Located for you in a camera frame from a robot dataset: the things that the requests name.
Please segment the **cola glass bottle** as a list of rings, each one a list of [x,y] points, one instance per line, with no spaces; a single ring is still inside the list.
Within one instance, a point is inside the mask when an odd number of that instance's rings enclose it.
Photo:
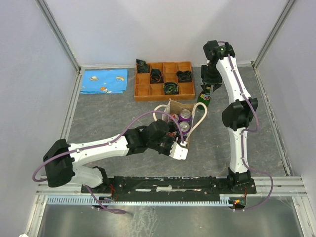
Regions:
[[[170,120],[167,123],[168,127],[169,127],[169,132],[168,132],[168,136],[169,137],[176,137],[177,136],[177,125],[174,121]]]

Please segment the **green glass bottle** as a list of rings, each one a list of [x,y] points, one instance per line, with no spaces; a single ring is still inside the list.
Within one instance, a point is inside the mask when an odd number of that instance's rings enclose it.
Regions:
[[[203,84],[201,85],[202,92],[199,94],[197,98],[198,103],[203,103],[206,107],[210,104],[210,97],[211,97],[211,85]]]

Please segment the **purple soda can front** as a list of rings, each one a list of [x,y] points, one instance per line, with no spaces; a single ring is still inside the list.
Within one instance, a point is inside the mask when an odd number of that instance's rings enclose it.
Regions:
[[[186,139],[191,130],[190,124],[187,121],[182,121],[179,123],[179,126],[183,134],[183,138]]]

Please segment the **purple soda can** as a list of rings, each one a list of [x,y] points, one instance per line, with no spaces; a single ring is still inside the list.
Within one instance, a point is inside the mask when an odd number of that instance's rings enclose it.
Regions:
[[[179,123],[179,126],[183,134],[183,138],[186,139],[191,130],[190,124],[187,121],[182,121]]]
[[[168,122],[179,122],[179,117],[177,114],[171,113],[168,117]]]
[[[192,113],[188,109],[182,109],[179,113],[179,121],[187,121],[189,124],[192,123]]]

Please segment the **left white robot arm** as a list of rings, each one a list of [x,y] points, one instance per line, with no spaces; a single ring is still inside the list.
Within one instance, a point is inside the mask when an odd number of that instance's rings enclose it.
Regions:
[[[148,126],[128,129],[122,136],[89,142],[68,144],[57,140],[44,155],[44,168],[49,187],[61,187],[69,182],[87,185],[103,193],[109,180],[103,168],[88,168],[86,164],[105,158],[144,153],[147,149],[169,156],[176,139],[168,134],[168,124],[159,119]]]

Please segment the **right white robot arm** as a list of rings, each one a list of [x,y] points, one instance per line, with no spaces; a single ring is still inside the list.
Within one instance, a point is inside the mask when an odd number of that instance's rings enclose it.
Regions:
[[[252,120],[258,121],[258,100],[247,91],[237,68],[233,47],[224,41],[211,40],[203,46],[207,63],[201,67],[205,87],[213,90],[224,85],[229,105],[222,112],[222,122],[230,138],[230,165],[224,183],[215,188],[225,188],[232,193],[243,193],[253,185],[247,161],[247,134]]]

